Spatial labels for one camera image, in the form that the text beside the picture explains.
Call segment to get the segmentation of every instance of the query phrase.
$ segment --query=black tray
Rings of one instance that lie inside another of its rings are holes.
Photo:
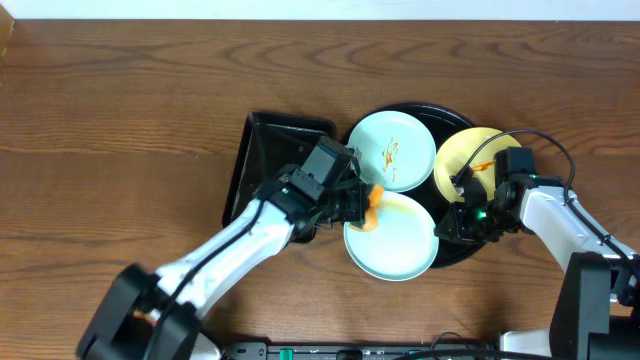
[[[431,104],[394,104],[375,110],[367,114],[367,116],[379,111],[399,111],[420,120],[420,122],[422,122],[433,135],[433,139],[436,143],[436,149],[440,149],[440,146],[442,146],[442,144],[453,134],[473,127],[473,123],[462,115],[449,109]],[[341,141],[343,144],[348,142],[349,135],[351,135],[354,127],[355,125],[352,126],[351,129],[349,129],[342,137]],[[444,196],[440,194],[440,190],[438,190],[433,173],[431,173],[427,180],[425,180],[420,186],[415,189],[405,191],[402,194],[409,196],[420,203],[420,205],[424,206],[436,224],[442,220],[449,206],[449,201],[447,201]],[[476,251],[482,248],[482,246],[483,245],[463,245],[449,241],[440,241],[438,246],[438,255],[436,255],[436,259],[431,265],[431,268],[441,268],[456,264],[475,254]]]
[[[316,144],[323,135],[335,138],[335,126],[326,120],[301,118],[292,115],[272,112],[254,112],[256,120],[275,125],[287,135],[296,137],[304,142]],[[245,122],[240,148],[236,157],[236,165],[231,177],[231,186],[227,194],[227,202],[222,214],[222,226],[229,225],[253,198],[256,187],[262,183],[262,171],[255,138],[251,136],[253,128]],[[304,148],[290,141],[283,141],[282,137],[269,131],[263,131],[262,138],[268,147],[267,173],[273,174],[287,164],[302,164],[311,153],[310,148]]]

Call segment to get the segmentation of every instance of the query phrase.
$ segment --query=wood grain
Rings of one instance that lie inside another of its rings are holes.
[[[576,156],[575,189],[640,248],[640,24],[21,21],[0,78],[0,353],[73,358],[115,274],[220,230],[246,114],[320,116],[342,134],[425,101],[536,128]],[[565,160],[543,140],[546,173]],[[517,235],[404,283],[359,270],[339,230],[234,287],[224,339],[428,342],[547,326],[563,274]],[[624,309],[615,308],[617,313]]]

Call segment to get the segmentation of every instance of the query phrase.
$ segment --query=white wall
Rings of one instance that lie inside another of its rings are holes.
[[[16,19],[640,20],[640,0],[0,0]]]

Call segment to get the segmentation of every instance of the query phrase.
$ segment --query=yellow plate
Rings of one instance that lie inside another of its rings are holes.
[[[450,177],[458,173],[473,152],[476,151],[485,140],[501,132],[500,130],[491,128],[471,128],[453,135],[442,144],[436,155],[436,164],[433,172],[438,190],[440,190],[440,193],[449,200],[449,202],[464,201],[453,188]],[[499,137],[487,144],[471,162],[472,168],[485,168],[483,171],[476,171],[473,176],[480,180],[480,183],[487,191],[487,198],[489,200],[493,199],[493,193],[496,190],[495,165],[489,165],[489,163],[493,161],[495,153],[509,146],[520,147],[521,145],[516,139],[509,135]]]

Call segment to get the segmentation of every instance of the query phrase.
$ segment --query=wooden table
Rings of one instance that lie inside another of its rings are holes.
[[[220,219],[245,117],[424,101],[535,128],[576,157],[584,206],[640,249],[640,24],[20,21],[0,83],[0,353],[73,358],[114,275],[199,246]],[[566,160],[544,140],[545,173]],[[340,230],[242,279],[208,328],[278,342],[429,342],[548,326],[563,273],[516,235],[403,283]],[[615,308],[617,313],[624,309]]]

